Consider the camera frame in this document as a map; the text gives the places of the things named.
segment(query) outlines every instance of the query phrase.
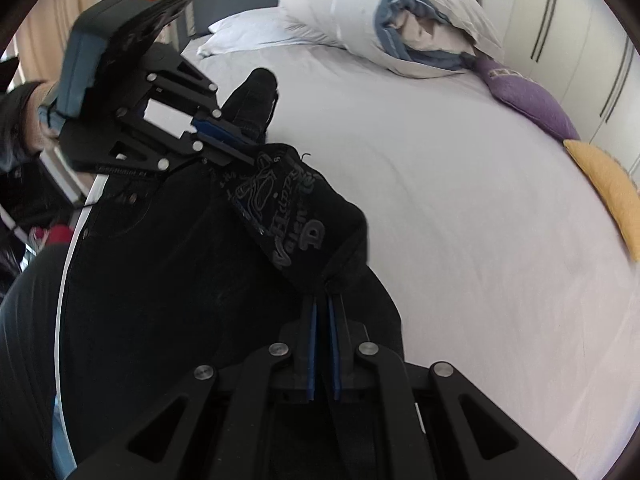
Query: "metal screw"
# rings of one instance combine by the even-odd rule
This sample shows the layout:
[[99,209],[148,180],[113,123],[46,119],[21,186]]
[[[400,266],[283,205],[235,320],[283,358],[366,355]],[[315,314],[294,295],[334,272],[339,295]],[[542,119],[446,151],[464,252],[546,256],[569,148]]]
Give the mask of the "metal screw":
[[213,377],[213,368],[209,365],[200,365],[193,371],[193,376],[199,381],[206,381]]
[[378,350],[380,350],[380,348],[378,348],[378,345],[372,343],[371,341],[365,341],[364,343],[360,343],[360,346],[358,346],[358,350],[360,350],[360,353],[362,355],[375,355],[378,353]]
[[275,357],[282,357],[289,353],[289,347],[285,343],[274,343],[269,347],[269,353]]
[[453,366],[444,361],[433,365],[433,372],[439,377],[450,377],[453,375]]

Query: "black sleeve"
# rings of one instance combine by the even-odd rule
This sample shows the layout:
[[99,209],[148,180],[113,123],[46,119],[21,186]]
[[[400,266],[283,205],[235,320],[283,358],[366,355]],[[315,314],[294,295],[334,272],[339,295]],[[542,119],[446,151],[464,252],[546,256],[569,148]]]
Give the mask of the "black sleeve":
[[0,172],[7,173],[13,168],[35,158],[23,141],[23,116],[29,97],[40,82],[25,83],[8,94],[0,94]]

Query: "white pillow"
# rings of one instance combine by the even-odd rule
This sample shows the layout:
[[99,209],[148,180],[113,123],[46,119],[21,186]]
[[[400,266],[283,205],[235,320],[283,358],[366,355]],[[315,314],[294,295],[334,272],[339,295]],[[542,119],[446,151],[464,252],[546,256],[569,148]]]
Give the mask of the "white pillow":
[[[312,34],[324,38],[323,43],[338,44],[357,56],[365,57],[400,75],[410,77],[438,77],[460,70],[445,70],[407,60],[400,54],[393,56],[379,37],[378,11],[391,12],[397,0],[279,0],[278,6],[287,21],[297,23],[299,36]],[[424,0],[471,38],[473,47],[500,61],[502,46],[494,26],[476,0]],[[446,50],[449,43],[434,44],[431,50]]]
[[213,23],[213,36],[198,49],[199,57],[239,50],[257,50],[266,46],[315,43],[287,30],[287,20],[277,7],[239,12]]

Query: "wardrobe handle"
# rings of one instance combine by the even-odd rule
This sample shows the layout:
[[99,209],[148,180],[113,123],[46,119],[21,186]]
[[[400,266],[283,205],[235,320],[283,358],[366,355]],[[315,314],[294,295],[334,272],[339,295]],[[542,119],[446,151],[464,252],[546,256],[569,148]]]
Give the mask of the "wardrobe handle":
[[540,50],[538,51],[538,56],[536,57],[536,63],[540,60],[540,56],[542,55],[542,49],[545,47],[546,37],[549,35],[549,29],[551,28],[551,23],[554,20],[554,14],[556,13],[557,3],[558,3],[558,0],[553,0],[551,3],[551,11],[549,12],[549,19],[546,22],[545,35],[542,38],[542,44],[540,45]]
[[536,49],[538,48],[538,43],[540,42],[540,37],[542,36],[542,30],[545,28],[546,14],[549,12],[550,3],[551,3],[551,0],[546,0],[545,12],[542,13],[542,22],[540,23],[540,30],[538,31],[536,43],[534,44],[533,50],[531,51],[531,59],[533,59],[533,57],[536,55]]
[[620,100],[620,96],[622,95],[622,91],[625,89],[626,78],[629,77],[629,72],[631,71],[631,63],[633,62],[633,60],[634,60],[633,56],[630,56],[628,65],[626,66],[625,77],[622,80],[622,85],[620,85],[620,90],[618,91],[618,95],[616,96],[616,100],[613,101],[613,106],[611,107],[611,110],[609,110],[609,113],[607,114],[607,118],[604,119],[604,121],[606,123],[609,122],[609,119],[611,118],[611,115],[613,114],[613,110],[616,109],[616,105],[618,104],[618,101]]
[[613,85],[611,86],[611,90],[609,92],[609,95],[607,96],[607,100],[604,101],[604,106],[602,107],[602,110],[600,110],[600,117],[604,115],[604,112],[609,106],[609,102],[613,97],[613,92],[616,91],[616,86],[618,86],[618,81],[620,81],[620,75],[622,74],[622,69],[625,66],[626,49],[627,49],[628,43],[629,43],[629,38],[626,38],[625,47],[622,49],[622,58],[620,59],[620,65],[618,66],[618,73],[616,74],[616,78],[613,81]]

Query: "red object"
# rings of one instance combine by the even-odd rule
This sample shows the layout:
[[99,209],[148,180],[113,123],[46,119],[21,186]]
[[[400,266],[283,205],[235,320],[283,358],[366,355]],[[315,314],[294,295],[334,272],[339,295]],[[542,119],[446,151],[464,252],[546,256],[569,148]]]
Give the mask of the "red object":
[[69,244],[71,243],[73,235],[74,232],[69,228],[69,226],[64,224],[54,225],[49,230],[49,236],[47,237],[45,245]]
[[44,235],[46,234],[42,227],[34,227],[31,232],[33,233],[33,236],[36,238],[36,240],[42,240],[44,238]]

